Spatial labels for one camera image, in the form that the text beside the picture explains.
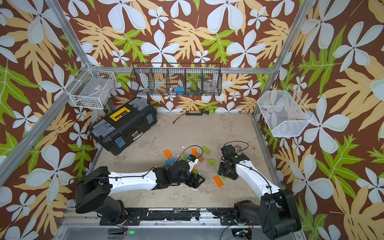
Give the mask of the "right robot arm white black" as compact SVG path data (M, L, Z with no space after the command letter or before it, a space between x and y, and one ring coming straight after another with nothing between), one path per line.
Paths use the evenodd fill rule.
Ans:
M293 192L282 190L261 174L244 154L224 153L218 174L236 180L242 178L260 199L260 204L240 201L234 204L237 223L254 223L275 240L300 231L302 224Z

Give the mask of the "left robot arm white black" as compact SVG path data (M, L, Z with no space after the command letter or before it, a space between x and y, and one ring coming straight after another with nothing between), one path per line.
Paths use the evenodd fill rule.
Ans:
M163 167L154 167L142 173L116 173L107 167L99 167L76 183L76 213L96 212L100 215L101 225L114 226L129 220L124 203L115 200L112 195L135 190L162 190L168 187L186 185L197 189L205 178L193 173L199 162L176 161Z

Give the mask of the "orange lego brick long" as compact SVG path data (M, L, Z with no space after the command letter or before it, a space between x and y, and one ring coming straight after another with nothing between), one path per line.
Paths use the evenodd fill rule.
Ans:
M218 186L218 188L222 187L224 184L219 176L213 177L214 182Z

